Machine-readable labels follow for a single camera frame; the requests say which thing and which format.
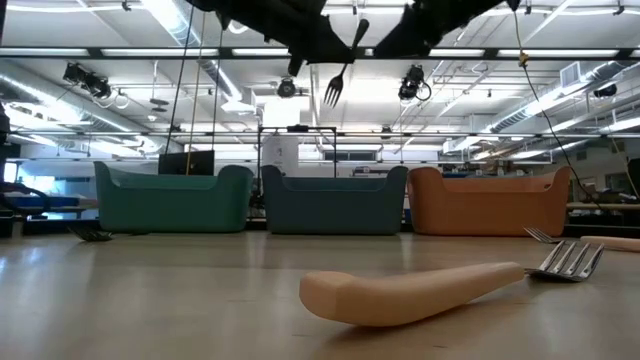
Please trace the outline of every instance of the teal bin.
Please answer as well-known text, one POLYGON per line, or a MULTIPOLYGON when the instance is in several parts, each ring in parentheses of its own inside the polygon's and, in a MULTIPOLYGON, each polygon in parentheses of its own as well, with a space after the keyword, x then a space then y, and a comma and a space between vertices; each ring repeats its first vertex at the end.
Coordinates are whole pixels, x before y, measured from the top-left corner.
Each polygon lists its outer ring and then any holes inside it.
POLYGON ((267 227, 275 234, 393 235, 402 226, 408 169, 386 179, 289 178, 262 168, 267 227))
POLYGON ((100 225, 113 232, 231 233, 244 230, 253 172, 143 175, 95 162, 100 225))

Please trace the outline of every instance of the tan plastic handle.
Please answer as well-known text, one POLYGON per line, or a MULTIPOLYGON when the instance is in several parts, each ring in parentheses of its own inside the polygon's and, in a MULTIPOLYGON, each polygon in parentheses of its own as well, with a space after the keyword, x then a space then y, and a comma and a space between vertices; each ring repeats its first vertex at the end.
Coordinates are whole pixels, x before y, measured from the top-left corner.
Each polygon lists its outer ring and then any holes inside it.
POLYGON ((580 240, 595 245, 604 244, 606 247, 612 249, 640 252, 640 239, 583 236, 580 240))
POLYGON ((362 326, 397 326, 464 305, 524 278, 516 263, 358 278, 336 272, 307 274, 300 300, 313 314, 362 326))

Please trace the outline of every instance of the wooden tabletop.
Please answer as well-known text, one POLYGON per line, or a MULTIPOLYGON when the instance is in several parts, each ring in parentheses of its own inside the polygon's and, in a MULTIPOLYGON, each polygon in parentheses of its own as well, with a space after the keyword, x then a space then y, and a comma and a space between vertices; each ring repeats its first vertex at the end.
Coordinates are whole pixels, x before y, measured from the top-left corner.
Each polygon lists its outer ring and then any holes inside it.
POLYGON ((515 261, 531 238, 235 235, 0 240, 0 359, 633 359, 640 255, 607 251, 582 284, 509 285, 413 325, 320 319, 300 278, 515 261))
MULTIPOLYGON (((604 210, 620 210, 620 211, 640 211, 640 204, 599 204, 604 210)), ((569 203, 569 210, 599 210, 596 204, 569 203)))

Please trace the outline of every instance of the orange bin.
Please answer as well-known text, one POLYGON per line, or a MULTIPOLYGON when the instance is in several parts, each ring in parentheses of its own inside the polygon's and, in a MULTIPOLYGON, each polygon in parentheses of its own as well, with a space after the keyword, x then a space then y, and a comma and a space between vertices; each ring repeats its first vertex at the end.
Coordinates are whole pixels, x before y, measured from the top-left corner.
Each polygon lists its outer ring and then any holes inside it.
POLYGON ((415 232, 453 236, 550 236, 564 229, 570 168, 536 177, 443 179, 434 168, 409 173, 415 232))

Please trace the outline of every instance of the fork tines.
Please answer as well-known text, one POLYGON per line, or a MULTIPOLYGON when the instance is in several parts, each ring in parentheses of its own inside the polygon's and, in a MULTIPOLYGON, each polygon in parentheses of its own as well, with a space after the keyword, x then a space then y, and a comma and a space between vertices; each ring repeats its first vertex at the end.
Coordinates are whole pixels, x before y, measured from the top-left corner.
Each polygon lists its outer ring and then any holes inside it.
POLYGON ((338 104, 338 100, 340 100, 340 95, 342 95, 342 84, 333 84, 333 80, 329 87, 327 88, 327 92, 324 94, 324 102, 331 107, 336 107, 338 104))
POLYGON ((581 265, 582 261, 584 260, 587 252, 589 251, 589 248, 591 247, 591 244, 586 244, 582 248, 582 250, 580 250, 580 253, 578 253, 578 256, 571 263, 571 265, 569 265, 569 267, 563 272, 562 270, 564 269, 565 265, 569 261, 569 259, 571 257, 571 254, 573 253, 573 250, 577 246, 576 242, 572 243, 569 246, 569 249, 564 253, 564 255, 562 255, 562 257, 560 258, 560 261, 558 261, 558 263, 551 269, 553 263, 555 262, 556 258, 558 257, 558 255, 562 251, 562 248, 564 247, 564 245, 565 245, 565 241, 561 241, 555 247, 555 249, 553 249, 551 254, 549 254, 549 256, 547 256, 547 258, 540 265, 538 270, 540 272, 544 272, 544 273, 546 273, 548 275, 557 275, 559 277, 562 277, 562 278, 565 278, 565 279, 568 279, 568 280, 572 280, 572 281, 584 281, 584 280, 587 280, 593 274, 593 272, 595 271, 596 266, 598 266, 598 262, 600 261, 600 258, 602 257, 602 254, 604 252, 604 245, 600 245, 598 250, 596 250, 596 252, 593 254, 591 259, 589 259, 589 261, 584 266, 582 271, 580 271, 580 273, 578 273, 578 268, 580 267, 580 265, 581 265))
POLYGON ((555 240, 551 236, 545 234, 544 232, 536 228, 524 228, 524 231, 526 231, 529 235, 533 236, 534 239, 540 241, 541 243, 545 243, 545 244, 560 243, 560 240, 555 240))

